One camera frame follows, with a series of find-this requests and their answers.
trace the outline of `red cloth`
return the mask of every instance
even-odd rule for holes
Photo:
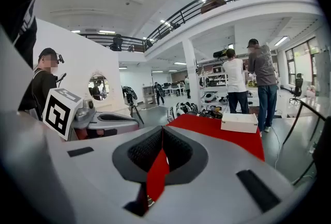
[[[259,129],[255,134],[221,130],[220,119],[183,114],[167,126],[173,126],[198,132],[217,139],[237,144],[254,156],[264,161],[264,152]]]
[[[183,114],[167,124],[167,126],[183,128],[206,136],[233,142],[264,161],[259,129],[255,134],[226,131],[220,130],[221,123],[220,119]],[[162,194],[164,190],[164,177],[168,173],[169,165],[166,154],[162,149],[147,174],[147,194],[153,201],[156,201]]]

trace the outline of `cap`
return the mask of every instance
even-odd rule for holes
[[[47,55],[52,55],[52,58],[54,60],[57,61],[58,63],[58,60],[57,60],[57,54],[56,52],[54,51],[54,49],[51,49],[51,48],[45,48],[39,55],[39,59],[38,61],[40,61],[40,59],[43,57],[43,56],[47,56]]]
[[[251,44],[258,44],[259,42],[255,39],[255,38],[252,38],[252,39],[250,39],[249,41],[248,41],[248,46],[247,46],[247,48],[249,48],[249,46],[251,45]]]

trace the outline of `white pillar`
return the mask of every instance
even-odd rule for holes
[[[199,78],[197,74],[197,61],[195,60],[194,48],[191,40],[183,40],[183,48],[186,60],[186,67],[188,72],[188,78],[190,80],[190,91],[192,101],[201,108],[200,102],[200,89],[199,89]]]

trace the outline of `white box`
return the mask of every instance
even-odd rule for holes
[[[83,107],[83,99],[64,88],[48,92],[42,121],[55,130],[60,137],[68,140],[69,130],[77,109]]]
[[[258,119],[255,114],[228,114],[222,117],[221,130],[256,133]]]

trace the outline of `round mirror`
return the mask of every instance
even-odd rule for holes
[[[97,101],[105,100],[109,94],[107,79],[100,74],[93,75],[89,80],[88,90],[93,99]]]

